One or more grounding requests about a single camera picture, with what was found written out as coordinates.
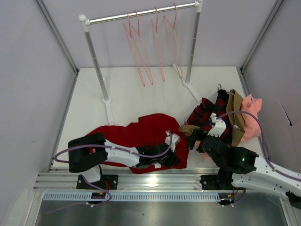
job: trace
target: clothes rack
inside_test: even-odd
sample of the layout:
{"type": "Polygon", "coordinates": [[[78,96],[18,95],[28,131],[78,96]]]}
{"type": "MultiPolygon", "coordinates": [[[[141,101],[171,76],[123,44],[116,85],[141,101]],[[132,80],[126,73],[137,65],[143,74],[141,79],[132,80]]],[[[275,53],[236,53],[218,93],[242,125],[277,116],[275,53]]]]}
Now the clothes rack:
{"type": "Polygon", "coordinates": [[[116,15],[116,16],[108,16],[108,17],[102,17],[102,18],[95,18],[95,19],[88,19],[85,15],[80,15],[79,16],[79,21],[81,22],[82,29],[85,33],[85,37],[87,40],[87,44],[91,53],[91,57],[94,63],[94,67],[96,70],[96,74],[102,89],[103,93],[103,102],[106,107],[106,112],[107,112],[107,117],[108,117],[108,122],[109,125],[114,125],[114,118],[113,118],[113,113],[112,113],[112,107],[111,107],[111,102],[112,98],[109,96],[108,91],[105,86],[105,79],[103,78],[102,72],[99,67],[99,63],[96,57],[95,49],[93,46],[93,42],[91,39],[90,31],[89,31],[89,26],[93,24],[99,24],[103,22],[108,22],[108,21],[113,21],[113,20],[120,20],[120,19],[125,19],[129,17],[135,17],[135,16],[143,16],[143,15],[148,15],[148,14],[154,14],[156,12],[167,12],[167,11],[172,11],[172,10],[179,10],[183,8],[196,8],[196,15],[195,15],[195,22],[194,22],[194,31],[193,31],[193,38],[192,38],[192,44],[191,44],[191,50],[190,50],[190,55],[189,55],[189,64],[188,64],[188,69],[187,69],[187,74],[186,74],[186,79],[182,81],[183,86],[186,87],[189,92],[192,94],[196,102],[200,102],[201,98],[197,91],[193,88],[192,83],[190,81],[190,74],[191,74],[191,68],[192,68],[192,63],[193,63],[193,56],[194,56],[194,49],[196,45],[196,36],[198,33],[198,21],[199,21],[199,16],[202,10],[202,3],[203,0],[197,0],[191,3],[186,3],[186,4],[181,4],[181,5],[173,5],[169,7],[164,7],[164,8],[157,8],[157,9],[150,9],[150,10],[145,10],[145,11],[140,11],[140,12],[133,12],[129,14],[122,14],[122,15],[116,15]]]}

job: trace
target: plaid shirt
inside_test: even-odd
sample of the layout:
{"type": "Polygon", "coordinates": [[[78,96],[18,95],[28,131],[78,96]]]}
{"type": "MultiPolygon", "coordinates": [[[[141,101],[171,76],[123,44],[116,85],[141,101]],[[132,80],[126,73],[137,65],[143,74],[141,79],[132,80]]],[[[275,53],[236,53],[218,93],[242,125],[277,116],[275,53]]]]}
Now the plaid shirt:
{"type": "MultiPolygon", "coordinates": [[[[194,109],[187,120],[189,125],[199,126],[201,130],[209,131],[212,128],[209,121],[211,113],[215,113],[217,116],[226,113],[229,94],[224,89],[219,90],[217,93],[218,96],[215,104],[206,98],[202,98],[202,103],[194,109]]],[[[231,123],[228,116],[223,117],[223,120],[227,127],[221,139],[224,144],[228,145],[232,141],[231,123]]]]}

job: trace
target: pink hanger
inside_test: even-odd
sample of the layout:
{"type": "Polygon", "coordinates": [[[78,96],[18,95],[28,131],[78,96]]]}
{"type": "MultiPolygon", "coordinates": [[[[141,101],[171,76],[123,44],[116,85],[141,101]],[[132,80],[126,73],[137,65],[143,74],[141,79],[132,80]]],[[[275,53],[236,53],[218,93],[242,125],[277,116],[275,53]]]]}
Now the pink hanger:
{"type": "Polygon", "coordinates": [[[151,70],[150,70],[150,67],[149,67],[149,60],[148,60],[146,50],[145,50],[145,47],[144,47],[144,42],[143,42],[141,34],[140,34],[140,20],[139,20],[139,16],[138,16],[138,13],[137,13],[136,10],[135,10],[135,12],[137,14],[137,19],[138,19],[138,30],[136,30],[134,28],[134,26],[132,25],[128,12],[127,12],[127,17],[128,17],[129,30],[127,29],[125,24],[123,24],[123,25],[124,25],[124,29],[125,29],[126,34],[127,34],[127,39],[128,39],[128,42],[129,42],[129,46],[132,50],[133,57],[134,57],[134,60],[135,60],[135,63],[136,63],[136,67],[137,67],[141,82],[142,82],[143,86],[145,86],[145,81],[144,81],[144,78],[143,78],[143,75],[142,75],[142,72],[141,72],[141,69],[140,69],[140,65],[139,65],[139,59],[141,60],[143,66],[144,66],[144,69],[147,73],[147,76],[150,80],[150,83],[153,85],[154,82],[153,82],[153,77],[152,77],[151,70]],[[143,49],[143,54],[144,54],[144,57],[145,57],[145,61],[144,61],[143,57],[140,54],[135,36],[132,33],[132,29],[139,36],[139,40],[140,40],[140,44],[141,44],[142,49],[143,49]]]}
{"type": "Polygon", "coordinates": [[[175,32],[175,21],[176,21],[176,18],[177,18],[177,5],[174,4],[174,8],[175,8],[175,17],[174,17],[174,24],[172,25],[169,20],[167,19],[166,16],[164,16],[164,25],[165,25],[165,29],[166,29],[166,33],[167,33],[167,39],[168,39],[168,42],[169,42],[169,46],[170,46],[170,49],[171,49],[171,53],[173,55],[173,58],[174,58],[174,62],[175,62],[175,66],[177,68],[177,71],[178,71],[178,74],[180,76],[180,78],[183,77],[183,71],[182,71],[182,66],[181,66],[181,60],[180,60],[180,53],[179,53],[179,45],[178,45],[178,40],[177,40],[177,36],[176,36],[176,32],[175,32]],[[172,46],[172,43],[171,43],[171,40],[170,40],[170,37],[168,35],[168,30],[167,30],[167,23],[169,23],[169,25],[172,27],[172,29],[174,30],[174,39],[175,39],[175,45],[176,45],[176,48],[177,48],[177,55],[178,55],[178,64],[180,66],[180,71],[179,71],[179,68],[178,68],[178,64],[177,64],[177,59],[176,59],[176,56],[174,54],[174,51],[173,51],[173,46],[172,46]]]}
{"type": "Polygon", "coordinates": [[[154,38],[157,58],[158,58],[158,61],[159,61],[159,67],[160,67],[160,71],[161,71],[162,81],[165,82],[165,75],[164,75],[164,70],[163,70],[163,61],[162,61],[162,54],[161,54],[161,44],[160,44],[160,39],[159,39],[159,35],[158,35],[158,12],[157,12],[157,7],[155,7],[155,9],[156,9],[157,19],[156,19],[156,26],[155,26],[153,20],[151,19],[152,34],[153,34],[153,38],[154,38]]]}

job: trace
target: brown cloth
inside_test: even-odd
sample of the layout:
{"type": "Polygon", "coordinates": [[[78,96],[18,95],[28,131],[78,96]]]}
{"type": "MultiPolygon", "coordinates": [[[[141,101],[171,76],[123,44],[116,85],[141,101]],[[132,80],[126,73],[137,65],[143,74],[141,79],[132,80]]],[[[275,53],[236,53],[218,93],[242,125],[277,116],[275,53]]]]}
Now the brown cloth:
{"type": "MultiPolygon", "coordinates": [[[[242,102],[243,98],[234,89],[231,89],[229,92],[227,112],[239,111],[242,102]]],[[[236,147],[245,134],[245,121],[241,113],[229,114],[229,119],[232,127],[232,146],[236,147]]]]}
{"type": "Polygon", "coordinates": [[[192,135],[194,129],[199,128],[199,126],[188,125],[186,122],[179,128],[179,132],[183,133],[186,137],[192,135]]]}

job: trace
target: white wall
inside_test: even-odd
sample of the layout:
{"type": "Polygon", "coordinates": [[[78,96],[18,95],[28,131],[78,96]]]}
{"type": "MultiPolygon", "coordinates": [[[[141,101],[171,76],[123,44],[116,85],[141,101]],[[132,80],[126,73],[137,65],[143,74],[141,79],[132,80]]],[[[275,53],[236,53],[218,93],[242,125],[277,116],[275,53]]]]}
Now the white wall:
{"type": "MultiPolygon", "coordinates": [[[[45,4],[65,40],[78,67],[93,67],[85,36],[78,22],[79,14],[88,18],[104,17],[155,6],[170,6],[192,0],[45,0],[45,4]]],[[[241,66],[257,38],[275,0],[204,0],[199,23],[194,65],[241,66]]],[[[187,65],[191,43],[192,22],[195,10],[178,12],[177,34],[182,64],[187,65]]],[[[173,20],[174,12],[160,13],[173,20]]],[[[151,65],[158,65],[153,45],[150,19],[155,15],[141,17],[144,42],[151,65]]],[[[134,66],[132,54],[125,36],[123,22],[119,20],[91,26],[100,66],[134,66]]],[[[165,35],[164,24],[159,32],[164,53],[164,65],[173,63],[165,35]]]]}
{"type": "Polygon", "coordinates": [[[0,225],[48,165],[73,72],[33,0],[0,7],[0,225]]]}
{"type": "Polygon", "coordinates": [[[248,66],[246,81],[255,97],[263,99],[259,116],[271,160],[301,173],[300,21],[301,1],[287,0],[248,66]]]}

